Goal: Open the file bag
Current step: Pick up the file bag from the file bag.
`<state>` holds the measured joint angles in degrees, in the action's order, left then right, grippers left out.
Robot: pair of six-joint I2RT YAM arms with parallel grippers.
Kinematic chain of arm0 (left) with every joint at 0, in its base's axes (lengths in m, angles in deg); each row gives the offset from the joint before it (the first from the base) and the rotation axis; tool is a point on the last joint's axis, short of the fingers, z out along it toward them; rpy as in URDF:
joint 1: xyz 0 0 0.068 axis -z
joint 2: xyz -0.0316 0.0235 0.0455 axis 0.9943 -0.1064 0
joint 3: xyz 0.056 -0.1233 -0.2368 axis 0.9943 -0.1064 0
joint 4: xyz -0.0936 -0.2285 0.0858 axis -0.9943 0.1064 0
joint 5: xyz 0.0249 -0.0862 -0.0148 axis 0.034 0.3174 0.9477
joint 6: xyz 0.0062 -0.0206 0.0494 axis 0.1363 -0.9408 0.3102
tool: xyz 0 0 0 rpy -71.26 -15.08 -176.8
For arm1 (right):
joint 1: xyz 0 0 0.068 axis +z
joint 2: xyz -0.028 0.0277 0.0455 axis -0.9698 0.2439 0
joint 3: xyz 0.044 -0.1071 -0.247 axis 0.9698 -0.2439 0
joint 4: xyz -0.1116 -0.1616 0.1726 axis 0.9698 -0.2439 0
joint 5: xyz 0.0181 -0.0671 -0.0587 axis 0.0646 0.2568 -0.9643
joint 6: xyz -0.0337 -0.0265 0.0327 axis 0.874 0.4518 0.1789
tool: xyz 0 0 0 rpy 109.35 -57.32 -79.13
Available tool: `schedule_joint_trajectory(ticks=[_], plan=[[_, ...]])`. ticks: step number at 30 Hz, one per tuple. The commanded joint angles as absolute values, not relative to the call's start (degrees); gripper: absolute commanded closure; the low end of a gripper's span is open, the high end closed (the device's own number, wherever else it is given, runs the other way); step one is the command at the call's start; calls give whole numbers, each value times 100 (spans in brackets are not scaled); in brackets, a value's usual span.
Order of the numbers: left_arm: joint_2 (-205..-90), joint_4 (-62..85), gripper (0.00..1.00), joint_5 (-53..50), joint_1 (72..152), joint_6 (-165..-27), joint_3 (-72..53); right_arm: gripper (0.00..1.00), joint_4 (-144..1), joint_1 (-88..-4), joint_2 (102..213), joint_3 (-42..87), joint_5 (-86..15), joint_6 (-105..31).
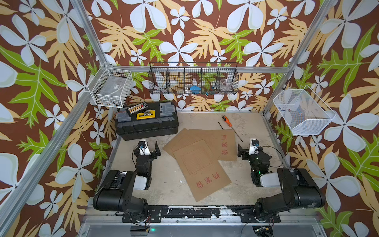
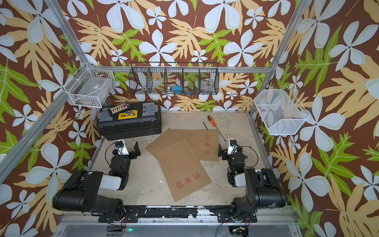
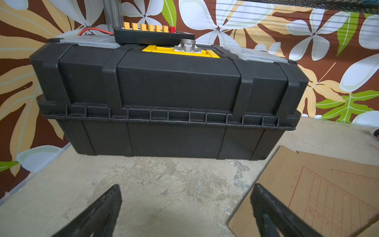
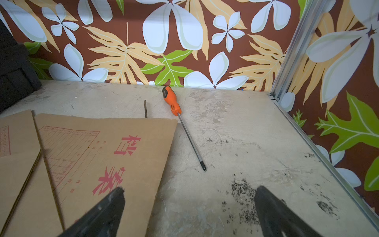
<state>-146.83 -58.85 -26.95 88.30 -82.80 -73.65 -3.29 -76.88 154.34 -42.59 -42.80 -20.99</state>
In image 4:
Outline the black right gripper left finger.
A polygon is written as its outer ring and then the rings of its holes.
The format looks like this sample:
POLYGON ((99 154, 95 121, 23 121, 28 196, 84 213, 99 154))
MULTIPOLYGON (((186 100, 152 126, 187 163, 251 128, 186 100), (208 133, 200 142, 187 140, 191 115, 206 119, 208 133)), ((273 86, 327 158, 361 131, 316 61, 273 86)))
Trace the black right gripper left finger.
POLYGON ((124 189, 117 187, 60 237, 115 237, 124 206, 124 189))

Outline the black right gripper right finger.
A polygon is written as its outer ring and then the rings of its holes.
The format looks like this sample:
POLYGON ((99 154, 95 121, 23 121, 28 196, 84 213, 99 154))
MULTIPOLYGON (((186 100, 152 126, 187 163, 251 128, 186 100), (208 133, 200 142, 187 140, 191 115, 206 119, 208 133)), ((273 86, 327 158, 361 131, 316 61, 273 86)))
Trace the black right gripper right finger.
POLYGON ((254 202, 265 237, 321 236, 266 187, 257 188, 254 202))

